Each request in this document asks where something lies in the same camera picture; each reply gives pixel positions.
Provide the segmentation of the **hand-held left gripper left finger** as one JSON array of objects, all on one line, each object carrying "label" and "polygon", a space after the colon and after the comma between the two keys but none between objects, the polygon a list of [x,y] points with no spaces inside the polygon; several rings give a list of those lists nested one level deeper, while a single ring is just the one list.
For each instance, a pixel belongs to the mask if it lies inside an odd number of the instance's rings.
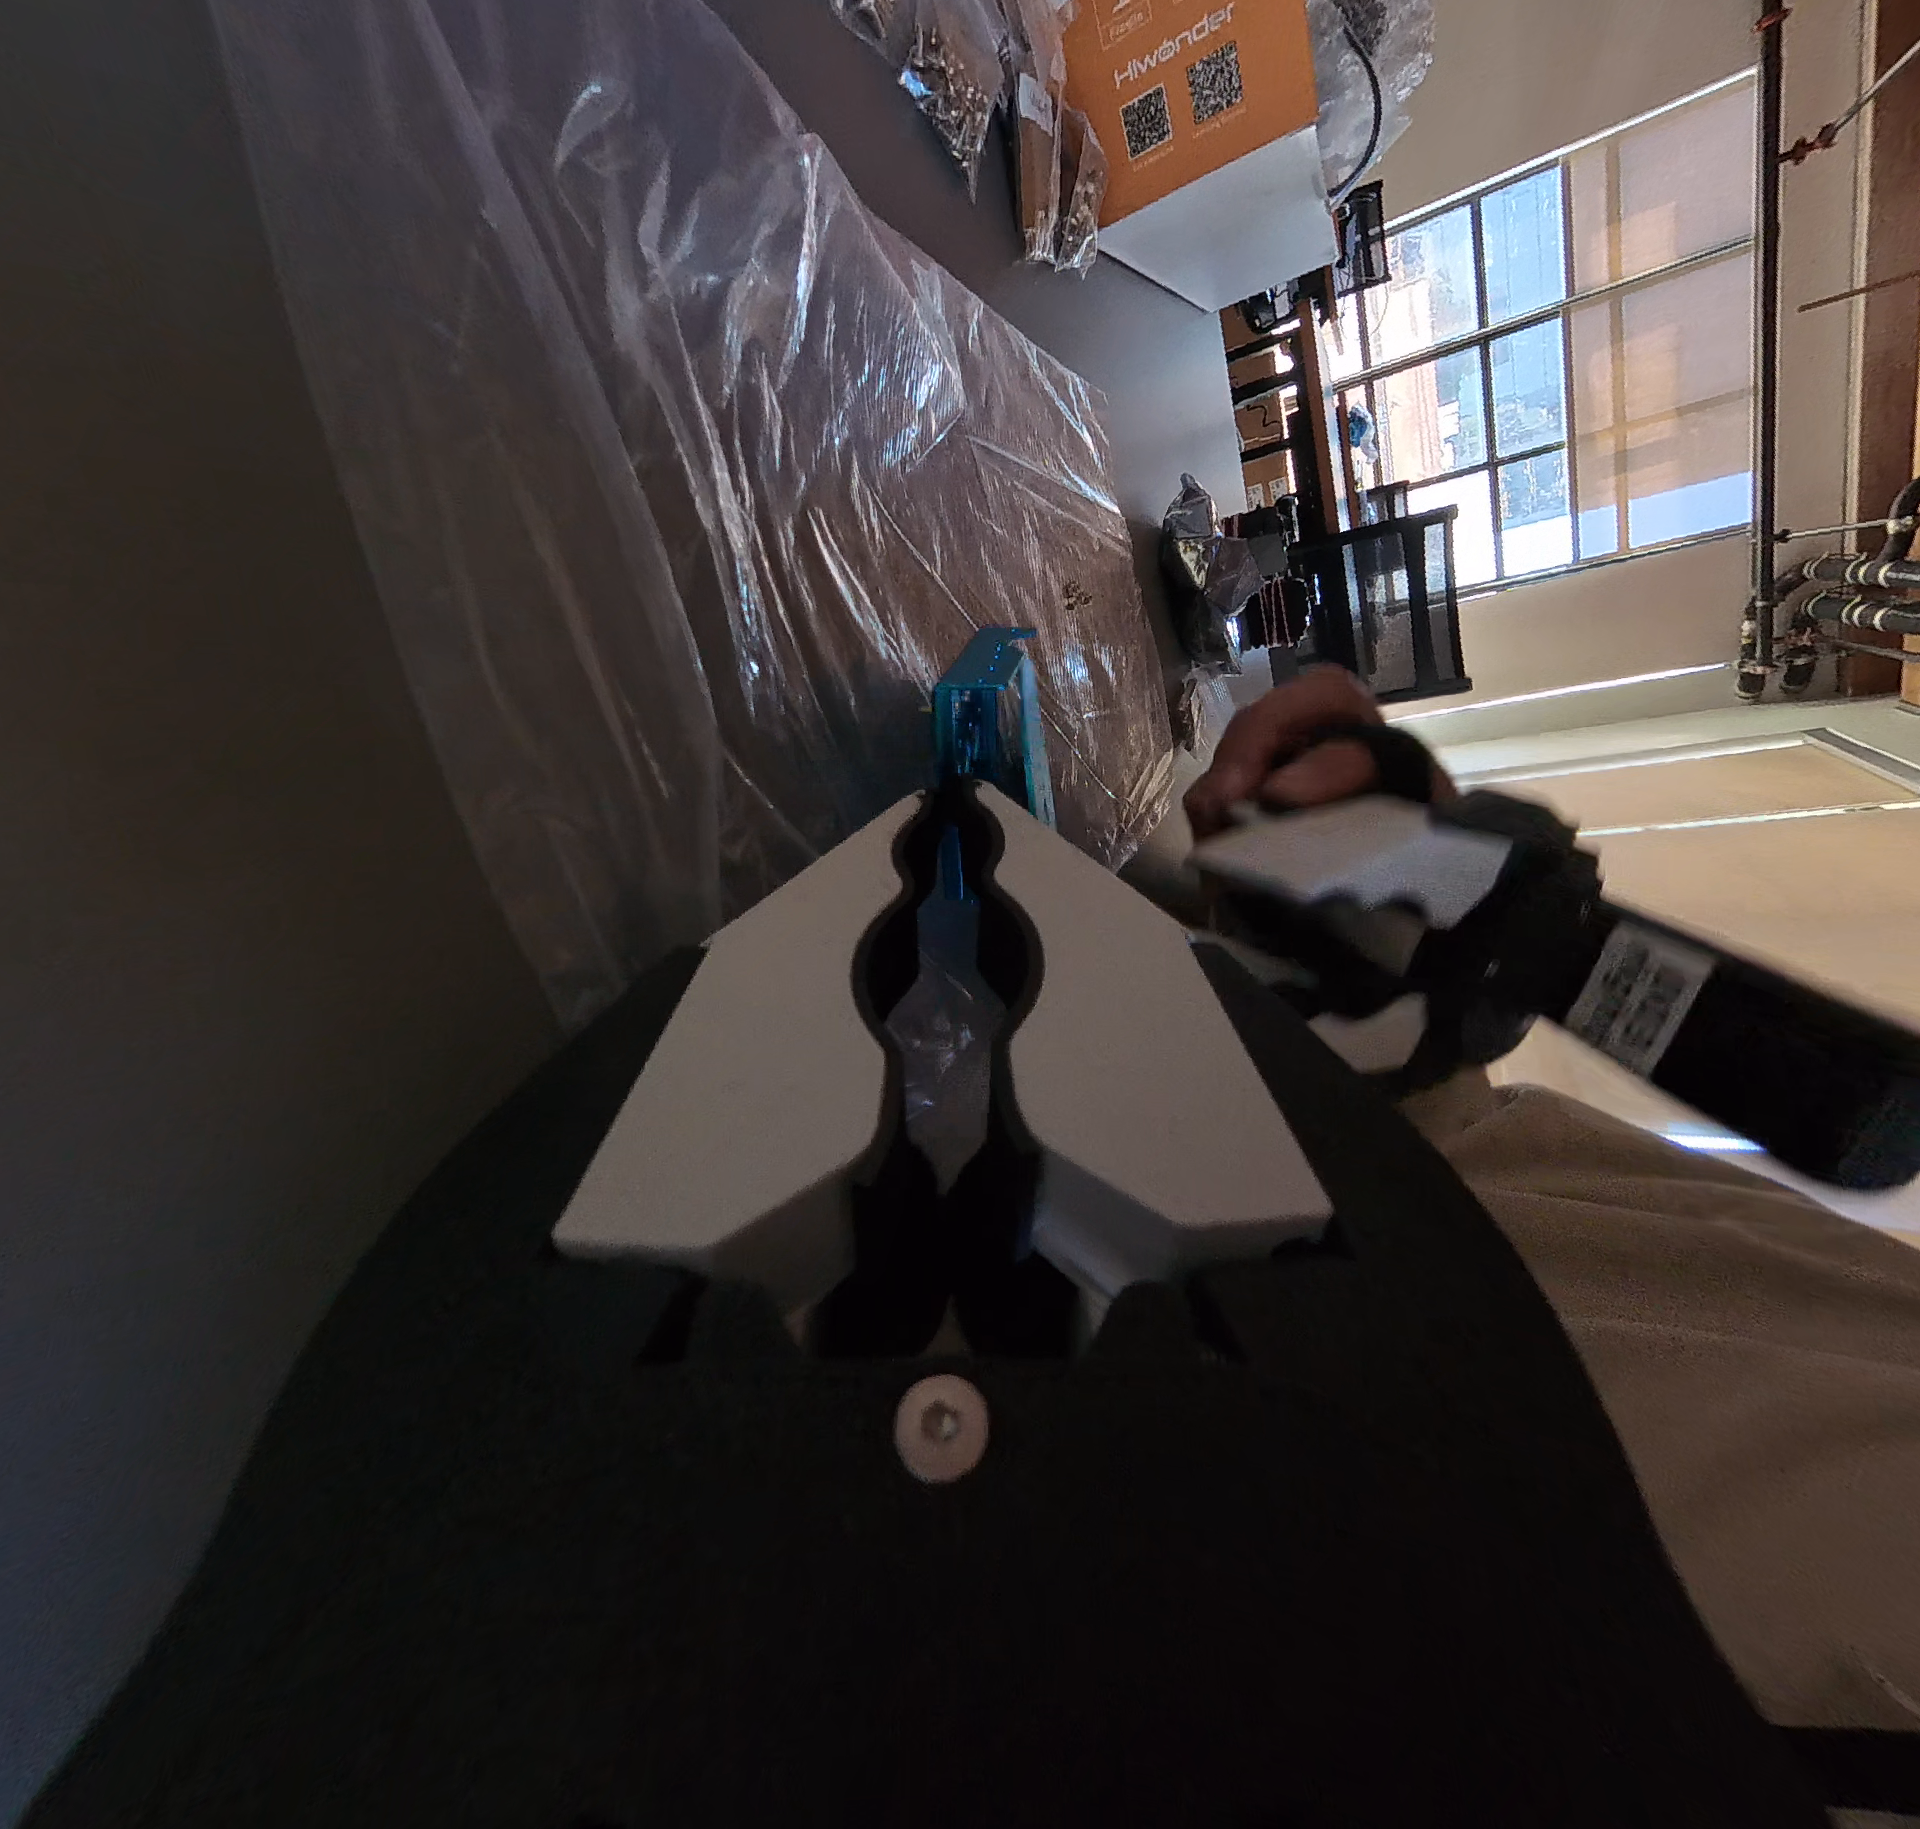
[{"label": "hand-held left gripper left finger", "polygon": [[914,793],[714,934],[554,1226],[590,1265],[747,1285],[819,1353],[922,1353],[948,1310],[891,1010],[944,811]]}]

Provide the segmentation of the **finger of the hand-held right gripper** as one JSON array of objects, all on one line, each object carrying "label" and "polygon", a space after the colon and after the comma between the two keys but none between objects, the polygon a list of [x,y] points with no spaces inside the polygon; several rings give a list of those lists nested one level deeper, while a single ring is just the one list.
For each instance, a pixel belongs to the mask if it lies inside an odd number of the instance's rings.
[{"label": "finger of the hand-held right gripper", "polygon": [[1427,929],[1453,929],[1493,894],[1517,847],[1424,803],[1363,796],[1251,815],[1198,841],[1187,861],[1221,887],[1273,902],[1404,907]]}]

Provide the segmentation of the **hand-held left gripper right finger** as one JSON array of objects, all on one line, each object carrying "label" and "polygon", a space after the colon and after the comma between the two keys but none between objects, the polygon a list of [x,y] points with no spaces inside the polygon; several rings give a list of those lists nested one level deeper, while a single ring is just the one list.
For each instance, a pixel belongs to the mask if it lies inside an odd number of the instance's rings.
[{"label": "hand-held left gripper right finger", "polygon": [[1005,1072],[1039,1151],[1029,1236],[1094,1317],[1320,1242],[1334,1205],[1187,929],[994,785],[990,890],[1037,980],[1009,1007]]}]

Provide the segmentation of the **blue square metal bracket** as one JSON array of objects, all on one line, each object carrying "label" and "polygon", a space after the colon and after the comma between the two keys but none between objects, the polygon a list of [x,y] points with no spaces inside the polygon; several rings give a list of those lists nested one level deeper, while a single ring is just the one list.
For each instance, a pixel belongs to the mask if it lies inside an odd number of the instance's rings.
[{"label": "blue square metal bracket", "polygon": [[1044,735],[1033,628],[987,624],[931,693],[935,785],[976,781],[1059,824]]}]

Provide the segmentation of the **grey desk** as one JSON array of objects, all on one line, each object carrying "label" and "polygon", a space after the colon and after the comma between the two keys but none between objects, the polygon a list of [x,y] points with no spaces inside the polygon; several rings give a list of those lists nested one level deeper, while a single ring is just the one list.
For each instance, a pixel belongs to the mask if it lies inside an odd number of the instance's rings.
[{"label": "grey desk", "polygon": [[4,0],[4,1825],[192,1580],[388,1232],[634,1074],[470,854],[310,405],[205,0]]}]

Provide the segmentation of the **person's right hand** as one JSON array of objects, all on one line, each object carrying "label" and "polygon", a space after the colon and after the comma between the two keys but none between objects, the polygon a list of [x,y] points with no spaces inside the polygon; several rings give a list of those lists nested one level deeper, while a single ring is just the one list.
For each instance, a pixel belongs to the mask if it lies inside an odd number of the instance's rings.
[{"label": "person's right hand", "polygon": [[1365,796],[1381,766],[1362,729],[1384,724],[1344,668],[1319,665],[1234,713],[1186,793],[1187,828],[1207,839],[1240,806],[1310,810]]}]

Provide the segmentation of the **black metal rack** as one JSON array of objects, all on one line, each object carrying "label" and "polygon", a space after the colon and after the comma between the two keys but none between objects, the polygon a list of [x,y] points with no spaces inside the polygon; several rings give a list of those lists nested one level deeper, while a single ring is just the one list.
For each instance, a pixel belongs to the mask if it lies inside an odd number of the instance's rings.
[{"label": "black metal rack", "polygon": [[1294,546],[1288,574],[1306,591],[1302,662],[1348,670],[1387,706],[1468,693],[1456,519],[1448,502]]}]

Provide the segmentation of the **silver plastic bag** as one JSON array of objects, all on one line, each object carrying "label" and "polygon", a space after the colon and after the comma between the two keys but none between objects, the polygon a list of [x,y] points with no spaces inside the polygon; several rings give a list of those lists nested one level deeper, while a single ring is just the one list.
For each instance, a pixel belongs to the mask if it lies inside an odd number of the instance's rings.
[{"label": "silver plastic bag", "polygon": [[1175,637],[1202,674],[1243,673],[1239,617],[1263,586],[1250,542],[1225,533],[1214,495],[1192,474],[1162,519],[1160,569]]}]

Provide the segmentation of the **large window with blinds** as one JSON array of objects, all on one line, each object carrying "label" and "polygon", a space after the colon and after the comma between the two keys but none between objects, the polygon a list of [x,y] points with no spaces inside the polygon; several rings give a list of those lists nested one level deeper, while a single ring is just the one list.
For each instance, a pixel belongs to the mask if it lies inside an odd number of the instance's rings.
[{"label": "large window with blinds", "polygon": [[1388,226],[1322,363],[1342,502],[1452,508],[1498,591],[1734,534],[1755,502],[1757,77]]}]

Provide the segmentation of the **clear plastic bag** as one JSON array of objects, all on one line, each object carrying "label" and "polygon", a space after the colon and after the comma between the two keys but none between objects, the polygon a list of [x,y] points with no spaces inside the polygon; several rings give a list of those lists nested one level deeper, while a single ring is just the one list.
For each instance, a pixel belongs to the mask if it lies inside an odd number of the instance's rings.
[{"label": "clear plastic bag", "polygon": [[1138,852],[1173,736],[1097,391],[704,0],[208,1],[407,685],[563,1028],[924,785],[987,624],[1037,631],[1066,836]]}]

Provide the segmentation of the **bag of brass standoffs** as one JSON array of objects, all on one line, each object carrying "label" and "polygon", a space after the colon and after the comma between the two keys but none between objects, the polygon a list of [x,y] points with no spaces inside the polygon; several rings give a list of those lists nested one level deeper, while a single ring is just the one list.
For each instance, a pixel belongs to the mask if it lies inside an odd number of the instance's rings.
[{"label": "bag of brass standoffs", "polygon": [[1088,116],[1029,62],[1011,81],[1009,159],[1021,257],[1075,279],[1090,273],[1108,159]]}]

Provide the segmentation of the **orange cardboard box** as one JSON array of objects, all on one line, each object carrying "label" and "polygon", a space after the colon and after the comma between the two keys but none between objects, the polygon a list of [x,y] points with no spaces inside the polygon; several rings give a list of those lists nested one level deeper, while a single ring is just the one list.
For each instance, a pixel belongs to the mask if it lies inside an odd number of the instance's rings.
[{"label": "orange cardboard box", "polygon": [[1097,250],[1205,312],[1335,257],[1307,0],[1054,0]]}]

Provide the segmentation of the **grey wall pipes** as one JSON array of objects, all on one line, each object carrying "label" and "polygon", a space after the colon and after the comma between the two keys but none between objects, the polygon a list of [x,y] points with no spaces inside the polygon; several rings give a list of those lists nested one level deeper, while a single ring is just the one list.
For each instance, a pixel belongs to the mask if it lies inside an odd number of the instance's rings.
[{"label": "grey wall pipes", "polygon": [[1858,658],[1902,664],[1902,703],[1917,709],[1917,524],[1909,480],[1885,515],[1782,528],[1741,619],[1741,700],[1757,705],[1769,690],[1800,697],[1825,658]]}]

